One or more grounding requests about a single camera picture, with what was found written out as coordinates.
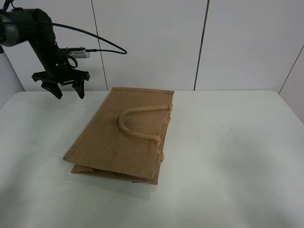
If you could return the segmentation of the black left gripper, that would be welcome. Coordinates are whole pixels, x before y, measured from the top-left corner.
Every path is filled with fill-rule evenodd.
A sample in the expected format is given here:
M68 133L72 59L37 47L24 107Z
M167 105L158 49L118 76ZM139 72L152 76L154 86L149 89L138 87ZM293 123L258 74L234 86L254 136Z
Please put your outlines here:
M84 98L84 80L88 81L90 79L89 72L77 70L78 63L75 63L74 66L69 63L70 59L76 62L76 58L70 56L69 53L71 51L83 51L83 47L59 48L55 43L43 44L41 42L32 43L31 47L44 68L44 71L36 72L32 75L32 79L35 82L42 81L41 87L49 91L57 99L62 97L62 91L58 84L65 85L73 82L73 89L80 99Z

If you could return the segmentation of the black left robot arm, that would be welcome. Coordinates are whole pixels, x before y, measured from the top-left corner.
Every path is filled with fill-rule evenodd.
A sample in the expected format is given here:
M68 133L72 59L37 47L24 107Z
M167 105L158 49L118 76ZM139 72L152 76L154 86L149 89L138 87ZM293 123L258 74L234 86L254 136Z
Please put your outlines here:
M41 87L61 99L60 86L71 85L80 98L84 98L84 84L89 80L87 71L77 70L76 59L69 49L60 49L56 42L52 20L40 9L17 8L0 11L0 43L13 47L28 42L41 62L44 71L36 72L32 79L41 81Z

